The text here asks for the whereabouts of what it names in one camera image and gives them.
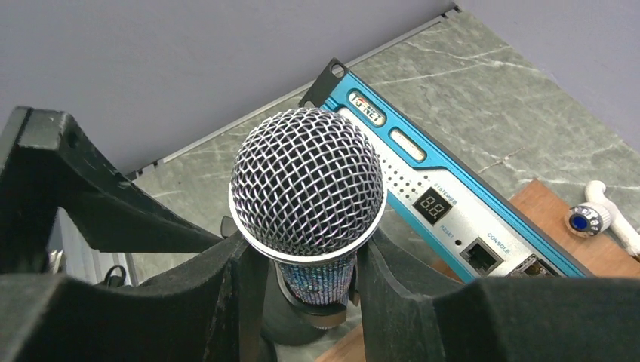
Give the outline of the glitter mesh-head microphone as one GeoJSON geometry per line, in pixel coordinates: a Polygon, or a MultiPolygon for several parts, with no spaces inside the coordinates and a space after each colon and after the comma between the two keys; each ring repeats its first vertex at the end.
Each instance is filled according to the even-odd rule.
{"type": "Polygon", "coordinates": [[[279,112],[241,144],[228,198],[244,239],[275,263],[292,309],[318,329],[343,323],[357,252],[387,201],[368,137],[333,111],[279,112]]]}

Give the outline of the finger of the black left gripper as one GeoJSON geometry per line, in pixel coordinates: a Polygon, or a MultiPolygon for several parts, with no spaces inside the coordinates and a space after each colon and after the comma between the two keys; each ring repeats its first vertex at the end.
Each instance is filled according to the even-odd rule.
{"type": "Polygon", "coordinates": [[[67,112],[16,107],[1,134],[1,271],[41,273],[57,211],[107,253],[199,253],[219,238],[157,202],[67,112]]]}

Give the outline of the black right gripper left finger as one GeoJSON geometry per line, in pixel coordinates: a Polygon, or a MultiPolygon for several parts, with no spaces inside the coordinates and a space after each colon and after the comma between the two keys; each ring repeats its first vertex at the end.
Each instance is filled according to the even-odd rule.
{"type": "Polygon", "coordinates": [[[269,263],[233,235],[139,287],[1,277],[3,361],[256,361],[269,263]]]}

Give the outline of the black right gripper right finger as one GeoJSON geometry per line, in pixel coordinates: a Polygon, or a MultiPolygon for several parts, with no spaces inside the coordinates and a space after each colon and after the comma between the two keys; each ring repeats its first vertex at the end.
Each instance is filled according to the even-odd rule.
{"type": "Polygon", "coordinates": [[[358,251],[369,361],[637,361],[639,282],[478,278],[462,284],[376,231],[358,251]]]}

